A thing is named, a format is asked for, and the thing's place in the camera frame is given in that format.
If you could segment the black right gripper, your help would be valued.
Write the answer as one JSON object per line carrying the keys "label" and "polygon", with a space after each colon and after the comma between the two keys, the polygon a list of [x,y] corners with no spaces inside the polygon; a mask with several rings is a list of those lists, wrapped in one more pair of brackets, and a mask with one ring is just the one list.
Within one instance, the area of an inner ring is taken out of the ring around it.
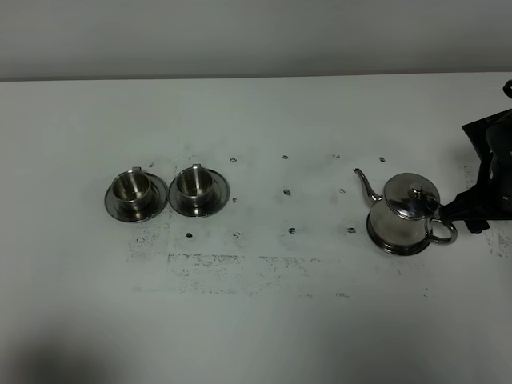
{"label": "black right gripper", "polygon": [[443,222],[464,221],[473,234],[489,229],[490,221],[511,220],[511,111],[499,113],[486,131],[490,152],[480,163],[476,186],[439,208]]}

